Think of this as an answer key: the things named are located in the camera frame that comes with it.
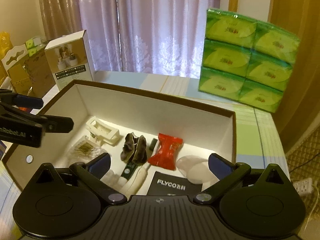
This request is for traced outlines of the bag of dental floss picks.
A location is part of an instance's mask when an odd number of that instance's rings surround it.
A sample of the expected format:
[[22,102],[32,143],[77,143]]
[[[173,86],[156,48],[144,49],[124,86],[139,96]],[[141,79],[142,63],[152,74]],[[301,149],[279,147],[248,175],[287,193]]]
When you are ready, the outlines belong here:
[[112,170],[108,170],[100,180],[115,190],[121,189],[127,183],[126,178],[115,174]]

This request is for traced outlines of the brown cardboard storage box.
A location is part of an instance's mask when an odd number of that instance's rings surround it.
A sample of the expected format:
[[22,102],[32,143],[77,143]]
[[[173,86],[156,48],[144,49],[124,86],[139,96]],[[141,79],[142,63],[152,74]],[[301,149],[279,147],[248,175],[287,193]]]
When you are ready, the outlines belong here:
[[235,161],[235,113],[223,108],[175,96],[105,83],[75,80],[49,97],[42,114],[67,116],[73,119],[70,133],[48,133],[39,148],[12,145],[3,164],[15,184],[24,188],[42,163],[67,167],[68,151],[80,139],[90,136],[86,124],[97,118],[110,130],[117,130],[120,139],[114,145],[103,144],[111,155],[111,170],[120,175],[125,168],[120,159],[125,136],[144,136],[147,143],[159,134],[183,140],[175,159],[190,156],[207,159],[211,153]]

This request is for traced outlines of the red candy wrapper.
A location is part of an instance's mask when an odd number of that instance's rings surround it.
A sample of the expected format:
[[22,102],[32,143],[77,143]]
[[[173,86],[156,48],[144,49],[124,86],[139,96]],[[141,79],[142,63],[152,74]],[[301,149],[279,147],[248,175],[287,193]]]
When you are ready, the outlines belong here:
[[183,139],[159,133],[158,140],[160,144],[159,151],[149,158],[148,163],[153,166],[173,171],[176,168],[175,152],[183,144]]

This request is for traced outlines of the yellow plastic bag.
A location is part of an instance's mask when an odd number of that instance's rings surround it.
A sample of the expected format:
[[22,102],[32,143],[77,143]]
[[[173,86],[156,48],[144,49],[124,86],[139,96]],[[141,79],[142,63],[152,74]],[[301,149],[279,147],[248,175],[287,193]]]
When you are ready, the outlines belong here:
[[7,52],[13,48],[12,42],[10,40],[10,34],[1,31],[0,32],[0,54],[1,58],[5,57]]

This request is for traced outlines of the white electric toothbrush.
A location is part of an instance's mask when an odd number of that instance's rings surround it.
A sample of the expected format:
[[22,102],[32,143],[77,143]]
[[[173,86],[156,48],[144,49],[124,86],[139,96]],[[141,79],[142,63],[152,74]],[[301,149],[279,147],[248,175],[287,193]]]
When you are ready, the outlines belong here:
[[148,175],[148,170],[150,168],[150,164],[146,163],[144,164],[135,175],[134,178],[131,178],[125,187],[124,193],[127,198],[131,197],[132,195],[135,195],[138,190],[141,188],[141,186],[144,184],[144,181],[146,180],[146,177]]

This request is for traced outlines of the white power strip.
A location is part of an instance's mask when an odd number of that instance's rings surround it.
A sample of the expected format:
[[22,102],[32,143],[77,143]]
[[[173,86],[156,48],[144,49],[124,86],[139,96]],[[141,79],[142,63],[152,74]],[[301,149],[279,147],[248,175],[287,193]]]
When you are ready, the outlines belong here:
[[311,194],[313,191],[312,178],[306,178],[300,181],[295,181],[293,183],[293,187],[296,189],[296,191],[301,197]]

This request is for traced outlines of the bag of cotton swabs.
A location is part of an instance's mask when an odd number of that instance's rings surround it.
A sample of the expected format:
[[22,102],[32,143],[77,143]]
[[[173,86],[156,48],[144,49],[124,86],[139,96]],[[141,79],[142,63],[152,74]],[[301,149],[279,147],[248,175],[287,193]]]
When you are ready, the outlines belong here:
[[67,152],[67,166],[77,162],[88,163],[104,152],[102,147],[84,135]]

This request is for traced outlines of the black Flyco box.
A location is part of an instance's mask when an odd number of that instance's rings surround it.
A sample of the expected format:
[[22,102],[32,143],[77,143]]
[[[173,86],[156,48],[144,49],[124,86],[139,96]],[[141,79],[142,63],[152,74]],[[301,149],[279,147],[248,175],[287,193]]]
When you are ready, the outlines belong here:
[[161,172],[153,175],[148,196],[189,196],[202,191],[202,184],[193,184],[186,178],[171,176]]

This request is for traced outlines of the clear plastic cup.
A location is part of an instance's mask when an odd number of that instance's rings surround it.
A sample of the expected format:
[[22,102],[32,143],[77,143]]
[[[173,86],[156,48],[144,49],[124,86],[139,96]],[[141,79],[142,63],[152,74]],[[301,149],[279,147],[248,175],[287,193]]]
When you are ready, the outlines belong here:
[[208,160],[195,155],[186,155],[176,161],[176,167],[193,184],[213,185],[219,179],[210,171]]

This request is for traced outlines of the brown cardboard carton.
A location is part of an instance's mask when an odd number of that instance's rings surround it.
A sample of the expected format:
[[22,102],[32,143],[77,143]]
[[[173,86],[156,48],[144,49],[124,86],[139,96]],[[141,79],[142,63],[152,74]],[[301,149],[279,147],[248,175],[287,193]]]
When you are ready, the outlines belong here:
[[55,85],[43,48],[30,56],[25,45],[15,46],[1,63],[17,93],[42,98]]

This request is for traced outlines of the quilted brown chair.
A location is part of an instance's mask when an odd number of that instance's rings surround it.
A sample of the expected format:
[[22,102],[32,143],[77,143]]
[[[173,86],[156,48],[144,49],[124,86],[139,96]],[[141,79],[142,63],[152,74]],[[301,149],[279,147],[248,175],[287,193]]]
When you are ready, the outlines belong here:
[[301,238],[319,237],[319,116],[304,132],[293,149],[286,154],[292,183],[312,178],[313,191],[302,196],[306,218],[299,232]]

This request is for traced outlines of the checked tablecloth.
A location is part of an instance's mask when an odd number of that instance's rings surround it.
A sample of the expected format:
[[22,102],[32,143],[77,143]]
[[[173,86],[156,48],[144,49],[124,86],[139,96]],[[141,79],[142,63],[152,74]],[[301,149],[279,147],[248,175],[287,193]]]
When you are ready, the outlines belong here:
[[[272,116],[252,107],[201,93],[197,90],[199,85],[197,79],[128,72],[97,72],[95,79],[99,83],[175,96],[233,111],[236,131],[235,161],[246,162],[254,168],[264,168],[269,163],[277,163],[282,169],[287,169],[284,151]],[[52,88],[44,97],[45,104],[49,97],[57,92],[59,90],[56,87]],[[1,161],[2,227],[12,226],[12,208],[19,194],[20,188]]]

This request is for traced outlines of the cream hair claw clip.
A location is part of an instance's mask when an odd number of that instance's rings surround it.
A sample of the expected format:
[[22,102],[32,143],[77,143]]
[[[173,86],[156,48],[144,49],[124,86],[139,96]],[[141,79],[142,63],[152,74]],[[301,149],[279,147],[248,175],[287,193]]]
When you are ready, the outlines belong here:
[[119,129],[108,126],[96,116],[86,122],[86,129],[90,132],[92,140],[99,146],[103,146],[103,144],[113,146],[120,139]]

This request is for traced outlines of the green tissue pack bundle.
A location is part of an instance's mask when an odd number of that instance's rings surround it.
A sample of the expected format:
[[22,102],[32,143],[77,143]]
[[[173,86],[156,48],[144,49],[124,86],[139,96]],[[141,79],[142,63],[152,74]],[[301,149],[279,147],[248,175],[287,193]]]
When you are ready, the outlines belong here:
[[274,113],[299,45],[295,34],[272,23],[208,9],[199,91]]

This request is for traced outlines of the white product box with photo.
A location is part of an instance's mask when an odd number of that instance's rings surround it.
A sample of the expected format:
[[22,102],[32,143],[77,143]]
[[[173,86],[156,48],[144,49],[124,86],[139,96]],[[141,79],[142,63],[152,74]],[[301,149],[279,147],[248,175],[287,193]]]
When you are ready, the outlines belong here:
[[44,52],[59,90],[73,80],[94,80],[94,63],[86,30],[51,40]]

